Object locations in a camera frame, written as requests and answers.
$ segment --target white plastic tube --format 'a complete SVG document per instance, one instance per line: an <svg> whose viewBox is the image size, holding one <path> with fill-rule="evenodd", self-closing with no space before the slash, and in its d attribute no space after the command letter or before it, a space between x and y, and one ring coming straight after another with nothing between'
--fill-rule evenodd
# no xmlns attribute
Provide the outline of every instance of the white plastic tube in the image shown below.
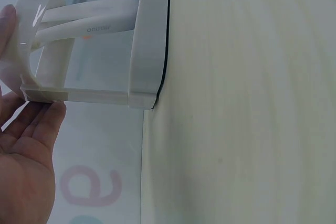
<svg viewBox="0 0 336 224"><path fill-rule="evenodd" d="M48 10L43 23L73 21L39 30L32 48L60 39L133 30L137 10L134 0L92 1Z"/></svg>

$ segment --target teal graphic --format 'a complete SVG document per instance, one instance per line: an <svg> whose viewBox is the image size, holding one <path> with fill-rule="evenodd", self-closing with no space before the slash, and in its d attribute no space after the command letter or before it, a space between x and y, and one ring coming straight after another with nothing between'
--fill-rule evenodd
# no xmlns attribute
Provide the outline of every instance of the teal graphic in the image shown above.
<svg viewBox="0 0 336 224"><path fill-rule="evenodd" d="M69 224L103 224L103 222L92 216L81 215L74 217Z"/></svg>

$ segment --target white plastic frame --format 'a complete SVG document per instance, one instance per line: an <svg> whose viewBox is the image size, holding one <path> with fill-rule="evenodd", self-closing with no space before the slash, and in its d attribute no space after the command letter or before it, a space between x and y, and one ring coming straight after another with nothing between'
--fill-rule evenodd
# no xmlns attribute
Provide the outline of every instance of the white plastic frame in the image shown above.
<svg viewBox="0 0 336 224"><path fill-rule="evenodd" d="M18 0L18 24L0 61L0 79L26 101L111 103L151 109L164 69L168 2L139 1L128 92L65 88L74 38L48 43L36 76L32 74L30 51L44 13L65 6L65 0Z"/></svg>

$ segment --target pink letter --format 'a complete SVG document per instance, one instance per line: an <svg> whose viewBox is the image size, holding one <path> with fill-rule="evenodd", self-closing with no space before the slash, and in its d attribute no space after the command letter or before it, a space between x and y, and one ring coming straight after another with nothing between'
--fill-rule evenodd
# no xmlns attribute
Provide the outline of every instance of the pink letter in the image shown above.
<svg viewBox="0 0 336 224"><path fill-rule="evenodd" d="M89 197L73 196L69 189L69 182L76 175L86 175L90 179L91 189ZM100 197L100 181L97 173L86 166L73 166L66 170L61 178L61 191L65 199L73 205L86 207L104 207L113 204L121 195L121 177L116 170L110 173L113 190L110 194Z"/></svg>

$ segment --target white wall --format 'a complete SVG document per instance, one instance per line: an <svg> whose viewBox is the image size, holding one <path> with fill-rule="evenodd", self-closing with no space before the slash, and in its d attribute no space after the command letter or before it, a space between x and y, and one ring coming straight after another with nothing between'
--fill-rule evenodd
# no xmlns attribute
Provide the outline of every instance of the white wall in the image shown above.
<svg viewBox="0 0 336 224"><path fill-rule="evenodd" d="M335 223L335 0L171 0L142 223Z"/></svg>

